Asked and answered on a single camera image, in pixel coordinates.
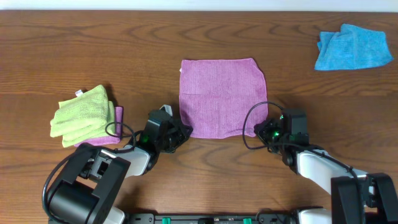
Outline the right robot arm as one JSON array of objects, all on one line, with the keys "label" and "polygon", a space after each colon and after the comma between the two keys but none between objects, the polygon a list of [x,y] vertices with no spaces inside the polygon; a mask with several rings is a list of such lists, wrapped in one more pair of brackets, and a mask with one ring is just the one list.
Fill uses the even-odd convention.
[{"label": "right robot arm", "polygon": [[355,169],[310,144],[304,111],[284,109],[279,119],[255,125],[254,132],[271,152],[282,155],[293,172],[331,196],[331,210],[298,209],[286,223],[397,223],[397,193],[391,177]]}]

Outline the purple microfiber cloth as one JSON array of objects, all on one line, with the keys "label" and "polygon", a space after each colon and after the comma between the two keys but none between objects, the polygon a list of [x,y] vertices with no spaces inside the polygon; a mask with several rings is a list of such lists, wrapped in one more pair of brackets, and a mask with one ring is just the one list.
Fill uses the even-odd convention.
[{"label": "purple microfiber cloth", "polygon": [[224,139],[245,134],[267,118],[264,74],[253,58],[182,60],[179,108],[192,137]]}]

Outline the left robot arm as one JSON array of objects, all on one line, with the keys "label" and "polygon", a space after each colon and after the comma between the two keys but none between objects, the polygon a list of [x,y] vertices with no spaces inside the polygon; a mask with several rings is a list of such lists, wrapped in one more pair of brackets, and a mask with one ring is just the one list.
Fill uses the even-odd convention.
[{"label": "left robot arm", "polygon": [[174,153],[192,132],[163,105],[149,113],[143,130],[127,135],[122,148],[80,144],[44,183],[42,206],[49,223],[127,223],[128,215],[114,206],[124,179],[149,172],[161,153]]}]

